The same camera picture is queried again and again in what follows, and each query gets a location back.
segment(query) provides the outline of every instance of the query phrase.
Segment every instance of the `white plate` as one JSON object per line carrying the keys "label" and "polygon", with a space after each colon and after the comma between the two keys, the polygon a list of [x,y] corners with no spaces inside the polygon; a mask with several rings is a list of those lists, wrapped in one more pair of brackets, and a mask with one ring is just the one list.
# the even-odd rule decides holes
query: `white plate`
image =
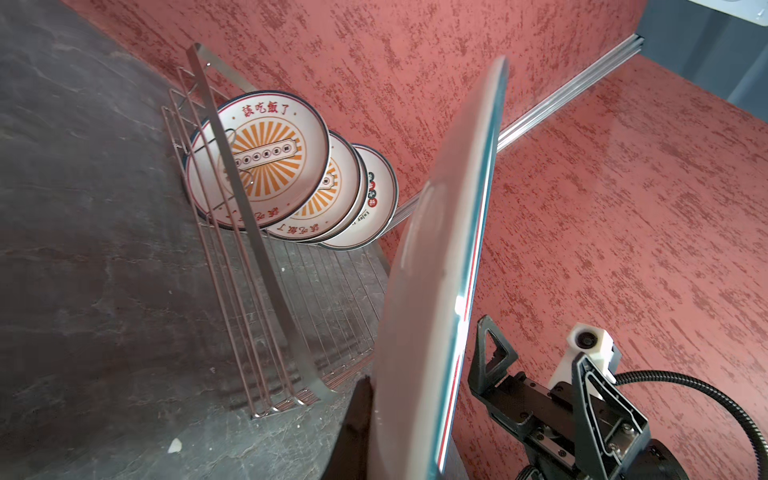
{"label": "white plate", "polygon": [[[219,118],[260,227],[286,219],[315,193],[326,173],[330,142],[325,121],[304,100],[281,91],[256,91],[219,107]],[[243,228],[207,121],[203,134],[205,141],[200,132],[193,136],[196,153],[185,159],[189,191],[202,216],[212,205],[220,225],[233,227],[234,217]]]}
{"label": "white plate", "polygon": [[353,221],[355,221],[357,216],[362,211],[362,208],[365,206],[366,201],[368,200],[368,169],[366,169],[366,164],[362,161],[362,158],[357,152],[357,149],[355,149],[355,154],[357,156],[357,164],[360,169],[360,184],[357,188],[357,195],[355,196],[355,203],[352,209],[350,209],[348,214],[339,222],[339,224],[329,230],[328,233],[325,233],[321,237],[313,238],[311,240],[301,241],[301,243],[322,243],[330,238],[335,237],[337,233],[344,231]]}
{"label": "white plate", "polygon": [[371,147],[353,146],[368,170],[366,203],[351,225],[320,244],[331,250],[353,250],[373,242],[389,225],[397,207],[397,177],[392,165]]}
{"label": "white plate", "polygon": [[373,480],[436,478],[445,462],[507,72],[494,60],[464,101],[392,262],[373,357]]}
{"label": "white plate", "polygon": [[332,131],[328,170],[315,194],[296,213],[266,230],[283,240],[311,240],[330,232],[355,207],[362,175],[357,151]]}

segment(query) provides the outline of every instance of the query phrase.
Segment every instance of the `stack of plates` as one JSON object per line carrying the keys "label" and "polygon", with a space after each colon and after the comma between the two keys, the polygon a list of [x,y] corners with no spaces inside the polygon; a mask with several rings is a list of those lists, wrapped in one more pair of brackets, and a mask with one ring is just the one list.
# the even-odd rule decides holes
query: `stack of plates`
{"label": "stack of plates", "polygon": [[[269,235],[333,250],[376,240],[395,213],[392,165],[366,145],[329,131],[311,105],[282,91],[255,91],[219,107],[259,227]],[[200,215],[243,229],[230,179],[207,121],[184,159],[187,185]]]}

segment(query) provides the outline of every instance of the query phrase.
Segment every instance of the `white debris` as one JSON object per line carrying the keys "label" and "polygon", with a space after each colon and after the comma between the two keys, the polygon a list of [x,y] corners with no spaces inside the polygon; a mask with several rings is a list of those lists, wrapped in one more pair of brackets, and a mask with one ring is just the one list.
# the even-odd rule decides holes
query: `white debris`
{"label": "white debris", "polygon": [[168,447],[168,453],[178,453],[181,452],[181,440],[174,439],[170,443],[170,447]]}

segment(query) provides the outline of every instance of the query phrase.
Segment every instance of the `red textured surface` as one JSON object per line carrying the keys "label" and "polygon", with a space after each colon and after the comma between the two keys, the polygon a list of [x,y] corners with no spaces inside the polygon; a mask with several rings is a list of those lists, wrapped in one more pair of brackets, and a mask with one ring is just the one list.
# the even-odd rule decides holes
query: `red textured surface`
{"label": "red textured surface", "polygon": [[64,0],[169,78],[202,42],[296,93],[394,165],[407,200],[483,68],[509,56],[504,124],[634,32],[646,0]]}
{"label": "red textured surface", "polygon": [[[605,328],[620,371],[701,378],[765,432],[766,145],[768,124],[633,58],[499,154],[473,322],[491,315],[542,382],[574,323]],[[524,454],[468,392],[470,331],[454,439],[471,477],[511,478]],[[691,478],[756,478],[746,436],[703,394],[622,391]]]}

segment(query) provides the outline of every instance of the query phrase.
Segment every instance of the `wire rack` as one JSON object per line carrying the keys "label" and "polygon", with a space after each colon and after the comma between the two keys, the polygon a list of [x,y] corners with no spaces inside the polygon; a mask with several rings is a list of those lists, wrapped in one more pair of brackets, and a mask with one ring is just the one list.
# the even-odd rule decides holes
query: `wire rack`
{"label": "wire rack", "polygon": [[[184,174],[186,158],[197,168],[214,162],[214,141],[229,178],[238,178],[217,105],[233,95],[211,87],[226,80],[236,90],[255,91],[240,74],[203,45],[187,51],[191,71],[177,69],[180,89],[169,90],[162,107],[174,156],[184,179],[190,210],[210,269],[212,287],[232,345],[247,408],[254,418],[332,399],[347,379],[372,360],[373,343],[386,291],[386,261],[376,243],[336,252],[269,237],[258,228],[243,185],[232,189],[245,230],[221,227],[202,214]],[[201,121],[210,120],[212,137]],[[199,131],[204,149],[192,151]],[[204,209],[210,192],[201,185]],[[217,179],[219,197],[228,198]],[[224,202],[231,216],[229,202]]]}

